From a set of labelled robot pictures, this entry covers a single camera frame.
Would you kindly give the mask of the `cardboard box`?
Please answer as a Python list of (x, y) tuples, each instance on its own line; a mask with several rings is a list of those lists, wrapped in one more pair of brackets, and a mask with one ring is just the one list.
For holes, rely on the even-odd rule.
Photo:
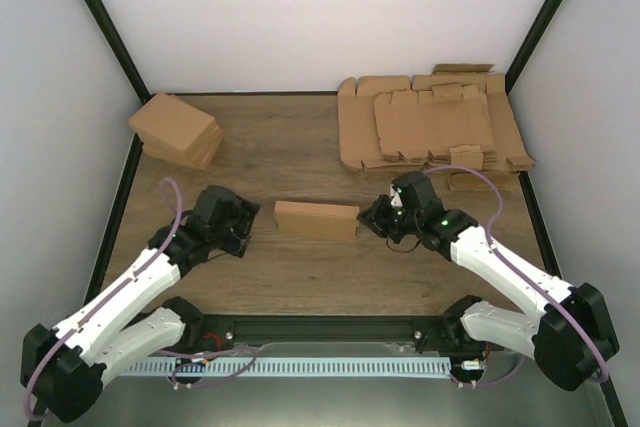
[(286, 237), (355, 243), (360, 209), (357, 206), (277, 201), (278, 232)]

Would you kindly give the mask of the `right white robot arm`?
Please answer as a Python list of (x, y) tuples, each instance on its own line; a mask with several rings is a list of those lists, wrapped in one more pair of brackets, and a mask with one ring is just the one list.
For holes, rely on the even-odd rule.
[(388, 193), (358, 220), (388, 245), (415, 238), (417, 245), (477, 275), (515, 305), (510, 311), (478, 296), (460, 299), (443, 315), (451, 347), (505, 347), (533, 360), (566, 391), (609, 380), (607, 363), (620, 346), (602, 293), (589, 283), (574, 286), (543, 272), (498, 242), (490, 223), (446, 208), (427, 172), (394, 178)]

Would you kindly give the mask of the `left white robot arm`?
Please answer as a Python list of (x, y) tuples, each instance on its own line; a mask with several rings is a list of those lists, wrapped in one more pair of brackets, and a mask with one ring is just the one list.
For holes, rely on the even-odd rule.
[(38, 324), (24, 336), (20, 382), (29, 420), (45, 418), (32, 407), (41, 402), (47, 413), (72, 422), (126, 368), (157, 352), (184, 357), (203, 342), (204, 315), (181, 297), (142, 320), (136, 317), (216, 252), (243, 257), (260, 207), (218, 185), (206, 187), (190, 210), (180, 193), (175, 196), (173, 220), (156, 231), (123, 274), (55, 326)]

